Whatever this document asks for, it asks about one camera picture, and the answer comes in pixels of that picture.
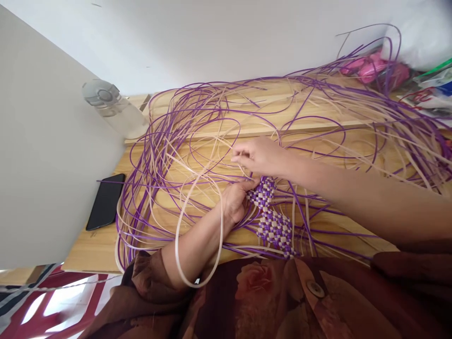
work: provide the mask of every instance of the person's right hand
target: person's right hand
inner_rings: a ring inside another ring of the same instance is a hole
[[[238,143],[232,151],[232,162],[268,177],[283,177],[290,157],[289,151],[267,137]]]

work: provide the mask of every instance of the button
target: button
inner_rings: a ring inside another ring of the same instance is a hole
[[[314,280],[308,280],[306,282],[307,289],[318,298],[323,298],[325,296],[325,291],[318,283]]]

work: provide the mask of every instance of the hand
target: hand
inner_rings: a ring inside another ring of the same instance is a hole
[[[289,151],[267,137],[257,137],[232,148],[231,161],[264,176],[282,177],[288,167]]]
[[[230,224],[228,225],[230,228],[243,219],[245,215],[246,192],[256,188],[259,182],[260,178],[248,181],[242,179],[234,184],[229,184],[221,194],[223,215],[226,223]]]

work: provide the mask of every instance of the plastic bag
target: plastic bag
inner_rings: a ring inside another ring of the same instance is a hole
[[[426,72],[452,57],[452,1],[424,0],[410,2],[405,11],[395,14],[391,24],[402,34],[398,61],[417,71]],[[381,57],[395,59],[400,44],[398,31],[389,26]]]

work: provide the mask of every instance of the green object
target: green object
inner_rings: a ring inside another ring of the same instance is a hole
[[[450,58],[447,61],[444,61],[442,64],[440,64],[439,66],[435,67],[434,69],[428,71],[427,73],[424,73],[424,74],[421,74],[421,75],[417,76],[416,78],[421,78],[421,77],[423,77],[425,75],[429,75],[431,73],[435,73],[435,72],[439,71],[440,69],[442,69],[442,68],[444,68],[444,67],[446,67],[447,65],[450,65],[450,64],[452,64],[452,58]]]

